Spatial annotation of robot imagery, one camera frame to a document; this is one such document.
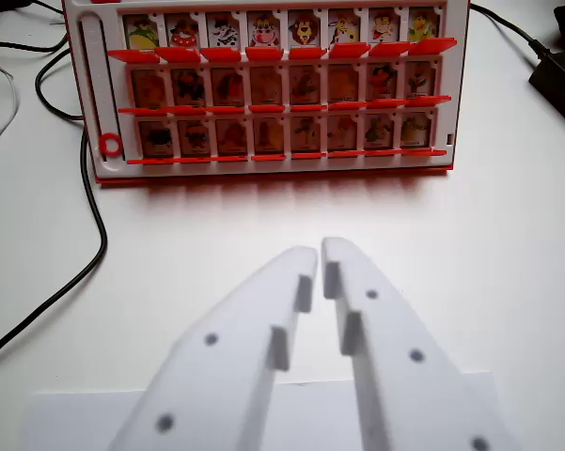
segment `black power adapter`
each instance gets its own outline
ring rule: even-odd
[[[565,117],[565,52],[547,52],[528,81]]]
[[[533,39],[518,26],[499,17],[491,10],[475,4],[471,4],[470,8],[501,23],[526,39],[530,48],[533,49],[541,61],[533,70],[533,74],[528,81],[565,117],[565,52],[552,54],[538,40]],[[565,7],[556,8],[555,14],[560,25],[562,37],[565,40]]]

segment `screw hole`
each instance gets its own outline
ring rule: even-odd
[[[213,346],[219,340],[219,336],[217,334],[207,334],[205,336],[205,343],[207,346]]]
[[[161,432],[162,434],[165,434],[170,429],[172,429],[173,428],[173,416],[171,415],[171,413],[166,413],[164,415],[161,415],[159,417],[159,419],[157,420],[156,426],[157,426],[157,430],[159,432]]]
[[[489,443],[482,437],[475,437],[472,439],[472,448],[476,449],[476,451],[489,451],[491,446],[489,446]]]
[[[411,350],[410,359],[417,363],[424,362],[424,353],[421,350]]]

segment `red flip tab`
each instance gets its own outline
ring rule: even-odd
[[[405,106],[434,106],[450,100],[451,96],[420,96],[406,99]]]
[[[326,105],[291,105],[291,111],[321,111],[325,110]]]
[[[325,157],[326,154],[322,152],[309,152],[309,153],[293,153],[293,160],[317,160],[319,158]]]
[[[328,158],[348,158],[363,155],[363,150],[337,150],[328,152]]]
[[[175,116],[203,116],[207,114],[202,106],[179,105],[166,106],[161,109]]]
[[[211,62],[236,63],[241,60],[241,52],[231,47],[206,47],[200,52]]]
[[[166,116],[165,108],[119,108],[117,111],[135,116]]]
[[[161,61],[156,53],[140,50],[109,50],[107,54],[124,63],[158,63]]]
[[[424,38],[410,50],[410,54],[440,54],[458,41],[455,38]]]
[[[286,155],[253,155],[251,160],[254,162],[283,162]]]
[[[397,108],[406,103],[405,99],[376,99],[375,101],[369,101],[368,108]]]
[[[282,59],[284,50],[274,47],[247,47],[246,57],[251,61],[277,61]]]
[[[199,63],[200,54],[197,49],[183,47],[157,47],[154,52],[168,63]]]
[[[406,157],[441,157],[447,155],[446,150],[435,150],[432,148],[412,148],[403,152]]]
[[[243,106],[206,106],[205,109],[214,115],[237,115],[244,113]]]
[[[320,47],[293,47],[289,52],[289,59],[320,59],[328,52]]]
[[[367,157],[390,157],[403,153],[403,150],[396,150],[390,148],[389,150],[364,150],[364,155]]]
[[[329,110],[356,110],[362,106],[366,106],[366,101],[336,101],[328,105]]]
[[[341,42],[330,50],[331,58],[357,58],[369,50],[371,45],[366,42]]]
[[[248,105],[248,109],[253,113],[282,113],[286,107],[284,105]]]
[[[414,46],[413,42],[379,42],[369,51],[369,56],[399,56]]]
[[[175,158],[144,158],[142,160],[128,160],[128,164],[173,164]]]

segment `character card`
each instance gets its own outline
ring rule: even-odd
[[[211,155],[209,129],[200,120],[181,120],[178,122],[181,154],[188,157],[208,157]]]
[[[282,76],[274,67],[251,69],[251,100],[254,105],[282,103]]]
[[[280,21],[271,11],[249,11],[246,13],[246,22],[248,45],[280,48]]]
[[[123,28],[128,49],[144,50],[159,47],[157,24],[148,14],[123,16]]]
[[[328,150],[355,149],[357,125],[349,115],[328,117]]]
[[[166,14],[165,27],[171,47],[198,48],[198,22],[189,13]]]
[[[405,99],[431,96],[434,91],[434,69],[429,61],[405,63]]]
[[[364,148],[393,148],[393,121],[389,115],[366,115]]]
[[[163,122],[138,122],[144,158],[173,157],[171,131]]]
[[[393,99],[397,91],[397,71],[391,63],[368,64],[366,99]]]
[[[431,120],[426,113],[405,113],[401,124],[402,148],[425,148],[431,136]]]
[[[205,105],[203,77],[196,69],[172,69],[171,82],[176,105]]]
[[[394,8],[371,8],[369,10],[368,42],[394,42],[399,40],[400,17]]]
[[[356,101],[359,75],[351,64],[328,66],[328,102]]]
[[[156,70],[132,70],[133,99],[138,108],[165,106],[165,81]]]
[[[282,153],[284,129],[275,117],[258,117],[253,121],[255,153]]]
[[[293,152],[320,151],[320,123],[315,117],[290,119],[290,147]]]
[[[410,8],[407,40],[420,42],[424,38],[436,38],[439,32],[439,16],[434,8]]]
[[[328,11],[328,38],[330,45],[359,41],[359,17],[352,9]]]
[[[320,74],[313,66],[290,66],[290,104],[320,103]]]
[[[246,130],[239,119],[220,119],[215,122],[215,127],[220,155],[246,154]]]
[[[289,45],[291,47],[320,46],[320,18],[311,9],[289,11]]]
[[[243,106],[243,77],[232,68],[211,69],[213,105]]]
[[[240,27],[230,12],[207,14],[207,31],[210,47],[232,47],[240,49]]]

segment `white plastic frame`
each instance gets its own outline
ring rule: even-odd
[[[304,171],[330,171],[330,170],[362,170],[362,169],[382,169],[382,168],[410,168],[410,167],[448,167],[452,165],[455,136],[457,131],[457,121],[459,113],[459,101],[462,87],[463,56],[465,50],[466,24],[468,13],[467,0],[445,0],[422,2],[415,0],[404,1],[382,1],[382,2],[339,2],[327,3],[322,0],[309,1],[299,0],[285,4],[277,2],[267,5],[260,2],[237,3],[229,0],[205,2],[178,2],[178,1],[150,1],[133,2],[121,0],[120,3],[92,4],[90,0],[65,0],[67,11],[67,25],[70,31],[71,50],[75,64],[75,72],[78,80],[80,98],[82,101],[86,126],[89,135],[89,142],[92,149],[93,163],[98,179],[138,179],[149,177],[188,177],[188,176],[215,176],[224,174],[266,174],[278,172],[304,172]],[[435,74],[435,95],[449,95],[451,101],[442,103],[430,108],[391,108],[384,110],[372,110],[360,108],[351,111],[321,111],[316,116],[322,117],[322,147],[321,152],[326,152],[325,124],[328,115],[336,114],[358,114],[357,123],[357,146],[356,150],[362,150],[360,143],[363,143],[364,124],[362,118],[366,114],[385,113],[395,114],[394,118],[399,119],[400,115],[409,111],[433,111],[434,119],[431,129],[431,146],[434,149],[445,150],[447,155],[434,157],[421,157],[410,155],[392,156],[357,156],[352,158],[320,158],[317,160],[293,160],[291,157],[290,139],[288,139],[290,121],[285,119],[285,140],[284,153],[286,159],[276,162],[254,162],[251,157],[254,155],[252,124],[253,118],[257,116],[267,117],[290,117],[290,116],[309,116],[311,113],[289,113],[288,105],[290,100],[288,70],[289,65],[321,65],[321,91],[322,95],[327,92],[327,65],[328,64],[357,64],[355,59],[334,59],[330,60],[325,54],[321,60],[288,60],[289,40],[287,14],[289,9],[313,8],[314,14],[321,18],[321,46],[326,47],[329,43],[328,37],[328,9],[329,8],[354,8],[355,14],[361,18],[360,40],[366,41],[367,27],[369,23],[369,7],[387,8],[394,7],[400,15],[400,40],[407,40],[407,17],[409,7],[436,7],[436,12],[440,15],[439,36],[455,38],[458,43],[454,47],[446,50],[440,55],[419,55],[410,56],[403,54],[392,58],[369,58],[368,54],[359,58],[359,92],[358,100],[364,101],[366,96],[366,77],[367,64],[371,62],[393,61],[399,62],[397,98],[401,98],[403,92],[403,76],[405,62],[411,60],[418,61],[437,61]],[[166,30],[164,27],[165,19],[163,14],[168,12],[198,12],[193,19],[199,24],[199,43],[207,46],[206,19],[205,13],[216,10],[230,9],[233,16],[240,22],[241,52],[242,61],[239,63],[210,63],[201,58],[198,64],[169,64],[162,60],[160,64],[125,64],[114,58],[108,57],[106,51],[119,50],[126,48],[123,33],[121,16],[134,13],[157,14],[154,19],[158,25],[160,45],[166,46]],[[249,61],[244,52],[248,44],[246,11],[247,10],[271,10],[280,20],[280,40],[282,48],[285,50],[281,61],[263,62]],[[172,125],[172,140],[174,146],[174,156],[180,155],[179,140],[177,137],[176,120],[199,119],[207,120],[225,118],[221,115],[207,113],[206,117],[135,117],[129,114],[118,113],[118,108],[134,107],[132,104],[131,87],[129,84],[129,70],[133,69],[164,69],[162,74],[165,78],[166,98],[168,104],[173,101],[169,70],[174,68],[203,68],[204,85],[206,91],[207,106],[212,105],[212,90],[210,68],[215,67],[238,67],[243,68],[244,77],[244,98],[245,103],[250,104],[250,81],[249,71],[251,67],[269,66],[276,64],[282,70],[282,101],[287,105],[287,112],[277,115],[253,114],[245,106],[244,118],[247,124],[247,162],[210,162],[210,163],[173,163],[173,164],[130,164],[130,160],[142,159],[141,146],[137,138],[138,120],[169,120]],[[400,122],[396,122],[394,147],[399,147],[398,133],[400,133]],[[101,134],[112,132],[119,135],[123,143],[123,153],[116,158],[108,158],[101,154],[99,148],[99,138]],[[212,143],[212,155],[216,153],[213,147],[216,146],[214,134],[210,136]]]

